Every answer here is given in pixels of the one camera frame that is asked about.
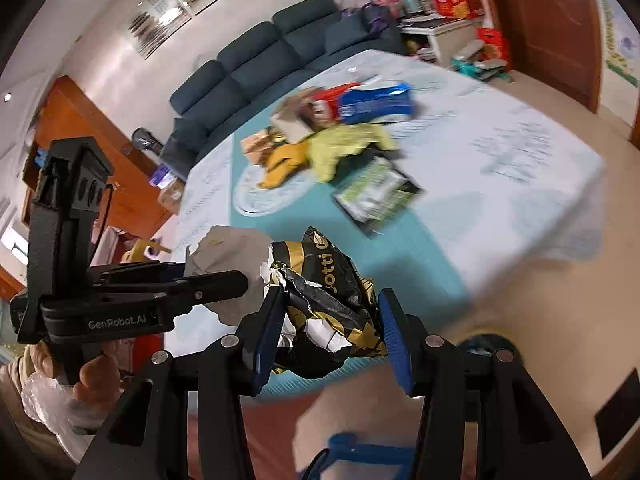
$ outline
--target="blue sofa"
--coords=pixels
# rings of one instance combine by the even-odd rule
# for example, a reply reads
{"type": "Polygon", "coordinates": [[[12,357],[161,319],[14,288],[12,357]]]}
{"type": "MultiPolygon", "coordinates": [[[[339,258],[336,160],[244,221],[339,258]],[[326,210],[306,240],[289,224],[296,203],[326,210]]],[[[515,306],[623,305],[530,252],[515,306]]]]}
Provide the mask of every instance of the blue sofa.
{"type": "Polygon", "coordinates": [[[180,118],[162,150],[162,161],[186,180],[191,168],[222,140],[316,74],[370,48],[404,54],[388,11],[390,25],[376,36],[368,32],[366,12],[340,20],[333,0],[305,0],[227,45],[217,60],[206,62],[172,94],[170,103],[180,118]],[[331,35],[337,43],[328,53],[325,32],[336,24],[331,35]]]}

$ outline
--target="metal screw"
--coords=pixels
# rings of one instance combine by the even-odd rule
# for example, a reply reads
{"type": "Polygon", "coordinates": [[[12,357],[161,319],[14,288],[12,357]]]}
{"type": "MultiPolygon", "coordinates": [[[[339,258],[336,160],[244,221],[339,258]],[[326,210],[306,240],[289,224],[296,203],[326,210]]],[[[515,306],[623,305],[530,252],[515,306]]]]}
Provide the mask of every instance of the metal screw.
{"type": "Polygon", "coordinates": [[[237,335],[225,335],[222,340],[220,341],[220,344],[224,347],[224,348],[233,348],[234,346],[236,346],[238,343],[240,342],[240,340],[238,339],[237,335]]]}
{"type": "Polygon", "coordinates": [[[151,362],[155,365],[159,365],[160,363],[164,363],[169,358],[169,354],[164,350],[158,350],[155,354],[151,356],[151,362]]]}
{"type": "Polygon", "coordinates": [[[498,358],[498,361],[502,361],[503,363],[510,363],[513,361],[513,354],[508,350],[498,350],[495,353],[495,356],[498,358]]]}
{"type": "Polygon", "coordinates": [[[427,345],[432,348],[439,348],[442,345],[444,345],[444,339],[441,338],[439,335],[433,335],[433,334],[430,336],[427,336],[427,339],[425,339],[424,342],[427,343],[427,345]]]}

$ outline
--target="red snack box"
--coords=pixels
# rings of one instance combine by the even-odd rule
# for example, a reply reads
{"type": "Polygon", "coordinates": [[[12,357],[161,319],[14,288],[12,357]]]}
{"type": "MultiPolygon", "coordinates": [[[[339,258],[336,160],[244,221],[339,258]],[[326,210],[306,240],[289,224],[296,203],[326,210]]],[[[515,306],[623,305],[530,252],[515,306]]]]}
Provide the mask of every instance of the red snack box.
{"type": "Polygon", "coordinates": [[[484,16],[482,0],[433,0],[433,8],[447,18],[477,18],[484,16]]]}
{"type": "Polygon", "coordinates": [[[338,100],[349,88],[358,86],[360,83],[346,83],[326,90],[319,90],[311,97],[314,102],[314,114],[321,122],[337,121],[340,118],[338,113],[338,100]]]}
{"type": "Polygon", "coordinates": [[[507,71],[513,68],[509,43],[499,30],[494,28],[478,28],[478,40],[483,40],[482,59],[503,59],[507,63],[507,71]]]}

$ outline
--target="green packet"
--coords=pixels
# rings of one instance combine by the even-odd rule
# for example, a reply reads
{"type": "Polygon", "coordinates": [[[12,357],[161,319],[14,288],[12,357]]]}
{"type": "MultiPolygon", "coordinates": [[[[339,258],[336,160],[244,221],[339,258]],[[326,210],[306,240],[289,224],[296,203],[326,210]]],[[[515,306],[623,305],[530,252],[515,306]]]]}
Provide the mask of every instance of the green packet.
{"type": "Polygon", "coordinates": [[[374,156],[334,192],[334,200],[366,234],[377,232],[422,190],[382,155],[374,156]]]}

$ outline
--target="floor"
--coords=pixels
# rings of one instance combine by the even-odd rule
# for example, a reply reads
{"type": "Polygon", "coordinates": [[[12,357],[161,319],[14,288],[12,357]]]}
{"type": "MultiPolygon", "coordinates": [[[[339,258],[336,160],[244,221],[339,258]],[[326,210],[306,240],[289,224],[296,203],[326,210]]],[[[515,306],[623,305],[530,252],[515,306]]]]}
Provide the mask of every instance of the floor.
{"type": "MultiPolygon", "coordinates": [[[[469,327],[507,334],[595,474],[605,462],[593,417],[640,364],[640,152],[571,98],[523,74],[514,73],[514,79],[494,84],[563,124],[606,160],[603,250],[591,262],[527,262],[477,304],[470,318],[442,335],[460,340],[469,327]]],[[[170,246],[172,225],[163,229],[164,245],[170,246]]],[[[371,443],[410,446],[421,409],[420,400],[403,395],[386,365],[332,384],[298,420],[296,467],[309,464],[340,431],[353,431],[371,443]]],[[[380,468],[375,476],[358,468],[358,477],[392,477],[380,468]]],[[[349,465],[329,473],[323,478],[356,474],[349,465]]]]}

